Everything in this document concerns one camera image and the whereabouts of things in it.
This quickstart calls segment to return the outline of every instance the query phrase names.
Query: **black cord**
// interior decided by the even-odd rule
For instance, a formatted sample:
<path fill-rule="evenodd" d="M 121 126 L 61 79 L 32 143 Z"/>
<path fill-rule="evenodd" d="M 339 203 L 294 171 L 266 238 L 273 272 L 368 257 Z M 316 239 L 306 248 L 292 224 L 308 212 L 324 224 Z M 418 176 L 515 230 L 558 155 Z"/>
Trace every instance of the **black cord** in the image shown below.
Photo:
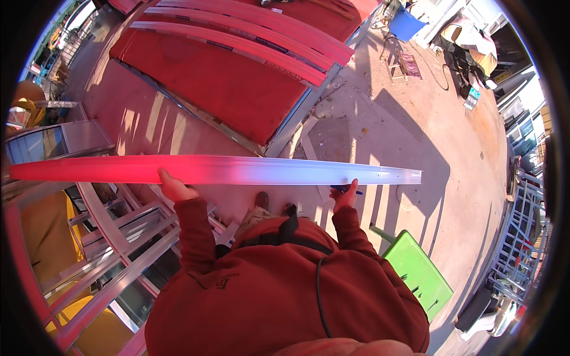
<path fill-rule="evenodd" d="M 321 303 L 320 300 L 320 289 L 319 289 L 320 266 L 325 258 L 326 256 L 322 257 L 319 260 L 319 264 L 317 265 L 317 303 L 319 304 L 319 314 L 321 316 L 321 322 L 323 323 L 324 332 L 327 334 L 328 338 L 332 338 L 331 331 L 328 329 L 327 320 L 324 318 L 323 304 Z"/>
<path fill-rule="evenodd" d="M 412 48 L 414 49 L 414 51 L 416 51 L 417 54 L 420 55 L 420 58 L 424 61 L 424 63 L 426 64 L 427 68 L 429 69 L 429 72 L 431 73 L 431 75 L 433 76 L 433 79 L 435 80 L 435 82 L 437 83 L 437 85 L 439 85 L 440 88 L 442 88 L 444 91 L 448 92 L 449 91 L 449 81 L 447 80 L 447 76 L 445 75 L 445 67 L 449 68 L 451 70 L 451 68 L 446 64 L 443 63 L 441 65 L 441 72 L 443 73 L 443 77 L 445 78 L 445 83 L 447 83 L 447 88 L 444 88 L 439 81 L 437 80 L 437 78 L 435 77 L 435 74 L 433 74 L 433 71 L 431 71 L 431 67 L 428 63 L 428 61 L 424 58 L 424 56 L 422 56 L 422 54 L 418 51 L 418 49 L 413 45 L 410 44 L 412 46 Z"/>

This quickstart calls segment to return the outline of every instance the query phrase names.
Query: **pen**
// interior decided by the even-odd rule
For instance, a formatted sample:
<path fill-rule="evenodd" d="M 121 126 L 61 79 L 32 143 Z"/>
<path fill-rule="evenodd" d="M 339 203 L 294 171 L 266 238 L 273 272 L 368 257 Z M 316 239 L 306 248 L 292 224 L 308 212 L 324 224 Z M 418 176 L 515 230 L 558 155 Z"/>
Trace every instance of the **pen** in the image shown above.
<path fill-rule="evenodd" d="M 347 185 L 338 185 L 338 186 L 337 186 L 337 185 L 333 185 L 333 186 L 331 186 L 331 188 L 334 188 L 334 189 L 336 189 L 336 190 L 340 190 L 340 191 L 343 192 L 343 193 L 346 193 L 346 192 L 350 189 L 350 187 L 351 187 L 350 184 L 347 184 Z M 356 194 L 362 195 L 362 192 L 357 190 L 357 191 L 356 191 Z"/>

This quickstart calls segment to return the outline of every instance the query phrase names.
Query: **red hoodie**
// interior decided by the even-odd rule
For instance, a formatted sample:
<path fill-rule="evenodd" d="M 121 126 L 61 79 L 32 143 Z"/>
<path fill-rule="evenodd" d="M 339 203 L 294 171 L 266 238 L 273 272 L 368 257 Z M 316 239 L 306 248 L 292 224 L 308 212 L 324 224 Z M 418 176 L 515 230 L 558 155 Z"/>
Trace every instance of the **red hoodie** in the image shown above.
<path fill-rule="evenodd" d="M 291 243 L 238 248 L 216 259 L 206 201 L 175 205 L 182 269 L 164 286 L 149 315 L 146 347 L 155 355 L 272 355 L 326 338 L 316 294 L 333 337 L 360 342 L 394 339 L 414 352 L 429 344 L 427 316 L 390 263 L 359 227 L 354 208 L 332 218 L 339 243 L 299 219 L 295 236 L 327 246 L 329 256 Z M 277 232 L 285 220 L 260 222 L 236 241 Z"/>

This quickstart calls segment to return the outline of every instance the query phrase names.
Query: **right hand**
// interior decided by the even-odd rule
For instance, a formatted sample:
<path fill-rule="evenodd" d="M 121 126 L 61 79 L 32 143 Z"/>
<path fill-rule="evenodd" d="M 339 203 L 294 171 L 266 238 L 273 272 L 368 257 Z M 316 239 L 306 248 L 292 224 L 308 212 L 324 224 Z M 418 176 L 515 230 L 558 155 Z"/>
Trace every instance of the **right hand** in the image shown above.
<path fill-rule="evenodd" d="M 335 207 L 332 209 L 332 212 L 336 214 L 340 208 L 349 206 L 353 207 L 356 203 L 356 189 L 358 188 L 358 179 L 354 179 L 351 183 L 350 189 L 343 193 L 338 189 L 331 188 L 331 193 L 329 197 L 335 200 Z"/>
<path fill-rule="evenodd" d="M 160 186 L 162 193 L 174 203 L 198 198 L 200 196 L 195 188 L 187 187 L 181 181 L 172 178 L 164 168 L 158 169 L 158 176 L 162 182 Z"/>

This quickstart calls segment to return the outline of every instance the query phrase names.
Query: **black strap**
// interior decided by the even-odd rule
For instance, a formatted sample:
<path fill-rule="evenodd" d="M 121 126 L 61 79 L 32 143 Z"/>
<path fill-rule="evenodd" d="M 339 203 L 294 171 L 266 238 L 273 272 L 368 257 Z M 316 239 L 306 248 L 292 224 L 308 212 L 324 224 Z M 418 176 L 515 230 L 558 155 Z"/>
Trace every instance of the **black strap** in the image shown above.
<path fill-rule="evenodd" d="M 279 245 L 286 244 L 286 243 L 312 248 L 314 250 L 317 250 L 319 252 L 324 253 L 327 256 L 332 254 L 332 250 L 330 248 L 328 248 L 324 245 L 321 245 L 320 243 L 318 243 L 316 241 L 304 239 L 304 238 L 299 238 L 297 236 L 293 236 L 293 237 L 290 237 L 286 240 L 283 240 L 277 234 L 263 234 L 263 235 L 258 236 L 256 238 L 249 239 L 247 241 L 244 241 L 241 244 L 241 246 L 239 246 L 238 248 L 249 247 L 249 246 L 257 246 L 257 245 L 279 246 Z"/>
<path fill-rule="evenodd" d="M 295 205 L 291 205 L 287 209 L 286 213 L 287 215 L 289 215 L 289 218 L 279 226 L 278 233 L 263 234 L 257 236 L 256 238 L 249 239 L 247 241 L 242 242 L 242 244 L 238 248 L 257 246 L 257 245 L 279 246 L 284 243 L 290 243 L 290 244 L 312 248 L 314 250 L 324 253 L 327 256 L 332 254 L 332 250 L 330 248 L 316 241 L 300 238 L 294 235 L 295 231 L 299 227 L 299 221 L 297 220 L 297 207 Z"/>

